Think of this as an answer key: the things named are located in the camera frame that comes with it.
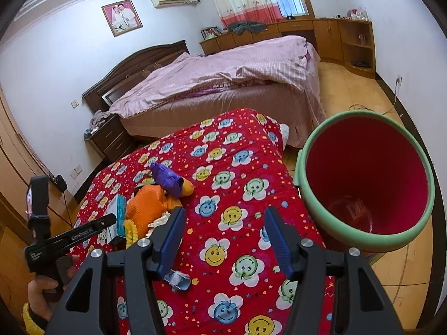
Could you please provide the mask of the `person's left hand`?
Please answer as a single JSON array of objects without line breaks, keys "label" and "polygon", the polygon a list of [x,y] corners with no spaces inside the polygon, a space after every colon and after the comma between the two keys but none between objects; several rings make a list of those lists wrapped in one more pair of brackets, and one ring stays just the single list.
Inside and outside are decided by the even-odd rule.
[{"label": "person's left hand", "polygon": [[58,282],[50,277],[36,274],[28,283],[28,303],[30,311],[39,319],[49,321],[53,310],[44,297],[44,292],[56,289]]}]

